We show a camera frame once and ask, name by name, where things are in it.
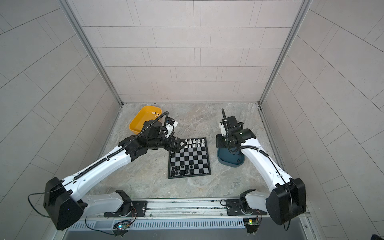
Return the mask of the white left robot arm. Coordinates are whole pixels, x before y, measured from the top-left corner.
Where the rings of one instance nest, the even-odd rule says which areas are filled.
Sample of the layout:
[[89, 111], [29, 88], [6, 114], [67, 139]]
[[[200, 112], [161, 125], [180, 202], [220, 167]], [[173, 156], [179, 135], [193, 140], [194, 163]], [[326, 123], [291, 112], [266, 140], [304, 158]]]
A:
[[89, 190], [149, 150], [180, 150], [181, 139], [174, 136], [177, 125], [178, 122], [170, 118], [168, 112], [164, 112], [155, 120], [144, 122], [141, 132], [125, 138], [88, 167], [62, 180], [57, 177], [49, 180], [45, 187], [43, 206], [56, 229], [65, 230], [79, 219], [96, 214], [128, 216], [133, 211], [133, 204], [127, 193], [117, 190], [112, 194], [90, 196]]

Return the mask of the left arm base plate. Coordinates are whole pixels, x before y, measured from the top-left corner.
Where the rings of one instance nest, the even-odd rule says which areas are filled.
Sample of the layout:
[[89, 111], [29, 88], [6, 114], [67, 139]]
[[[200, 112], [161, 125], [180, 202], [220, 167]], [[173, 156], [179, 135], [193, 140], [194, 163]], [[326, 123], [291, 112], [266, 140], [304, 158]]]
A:
[[104, 218], [141, 218], [146, 214], [147, 205], [147, 201], [132, 201], [129, 204], [123, 203], [117, 212], [104, 213]]

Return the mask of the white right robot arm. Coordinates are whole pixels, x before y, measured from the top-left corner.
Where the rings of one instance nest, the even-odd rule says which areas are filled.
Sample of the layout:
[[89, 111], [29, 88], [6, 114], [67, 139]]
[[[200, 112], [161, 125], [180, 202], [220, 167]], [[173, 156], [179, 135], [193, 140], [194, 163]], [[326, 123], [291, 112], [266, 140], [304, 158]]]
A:
[[223, 115], [220, 123], [221, 134], [216, 136], [217, 156], [221, 164], [237, 167], [245, 159], [251, 161], [264, 179], [269, 193], [251, 189], [241, 193], [241, 211], [268, 213], [279, 226], [290, 223], [291, 219], [307, 210], [306, 186], [299, 179], [293, 179], [267, 154], [256, 135], [245, 129], [236, 117]]

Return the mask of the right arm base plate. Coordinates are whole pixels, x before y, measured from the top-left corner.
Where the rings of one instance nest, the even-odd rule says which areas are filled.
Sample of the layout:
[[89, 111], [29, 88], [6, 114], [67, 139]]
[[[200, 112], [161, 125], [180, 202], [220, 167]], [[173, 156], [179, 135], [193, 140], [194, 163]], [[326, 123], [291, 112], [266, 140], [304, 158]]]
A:
[[223, 203], [221, 203], [221, 205], [223, 205], [226, 208], [228, 216], [249, 215], [249, 213], [242, 208], [242, 203], [240, 199], [223, 200]]

